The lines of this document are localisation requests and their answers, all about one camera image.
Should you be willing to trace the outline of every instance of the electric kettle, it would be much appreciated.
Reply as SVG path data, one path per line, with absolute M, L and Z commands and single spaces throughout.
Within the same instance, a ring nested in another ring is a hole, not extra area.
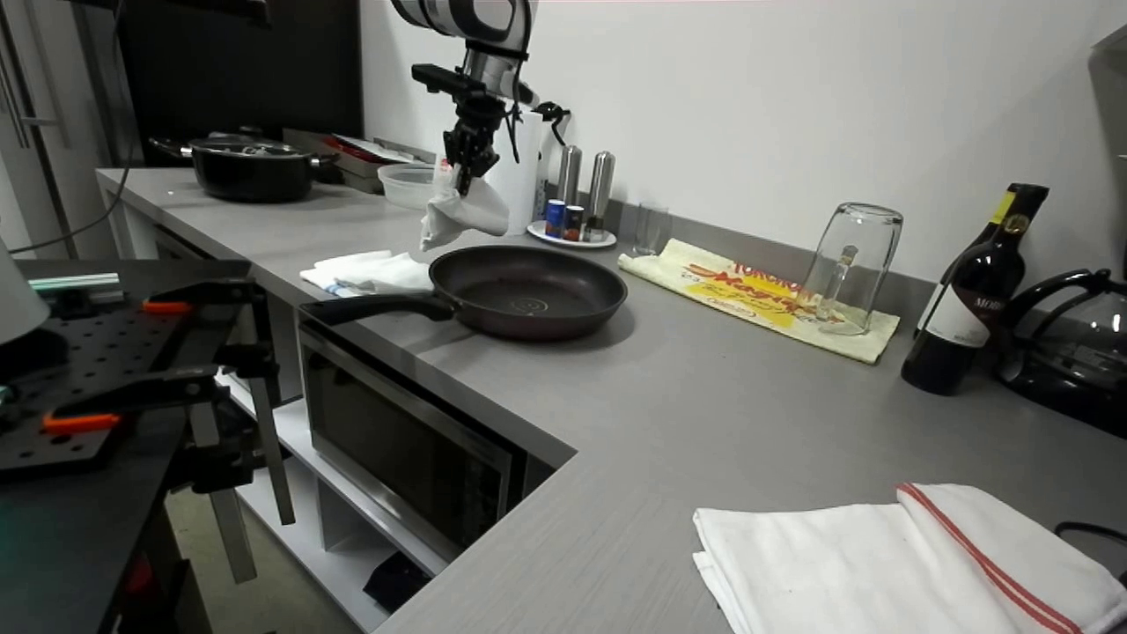
M 1015 295 L 995 328 L 995 382 L 1127 436 L 1127 287 L 1067 273 Z

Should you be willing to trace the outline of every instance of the oven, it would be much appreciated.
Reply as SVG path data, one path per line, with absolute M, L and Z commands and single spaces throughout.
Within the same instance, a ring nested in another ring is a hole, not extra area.
M 298 343 L 317 454 L 410 534 L 393 543 L 411 543 L 411 559 L 454 559 L 540 479 L 522 446 L 332 328 L 303 319 Z

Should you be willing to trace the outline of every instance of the drinking glass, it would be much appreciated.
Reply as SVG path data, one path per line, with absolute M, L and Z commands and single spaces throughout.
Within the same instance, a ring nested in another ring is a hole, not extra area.
M 670 242 L 670 210 L 662 208 L 624 208 L 620 241 L 629 257 L 658 257 Z
M 844 200 L 824 222 L 803 282 L 805 319 L 824 334 L 865 334 L 885 273 L 903 241 L 906 215 Z

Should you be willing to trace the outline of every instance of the striped towel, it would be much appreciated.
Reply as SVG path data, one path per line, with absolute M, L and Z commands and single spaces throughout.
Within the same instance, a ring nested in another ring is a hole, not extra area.
M 1089 634 L 1127 619 L 1125 586 L 974 486 L 897 505 L 695 516 L 698 572 L 736 634 Z

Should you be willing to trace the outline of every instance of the black frying pan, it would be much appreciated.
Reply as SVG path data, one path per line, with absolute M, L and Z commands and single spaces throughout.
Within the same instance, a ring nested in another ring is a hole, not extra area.
M 628 300 L 620 276 L 535 246 L 451 250 L 431 265 L 432 292 L 352 295 L 311 303 L 323 325 L 346 325 L 388 309 L 457 318 L 466 328 L 519 338 L 560 343 L 600 330 Z

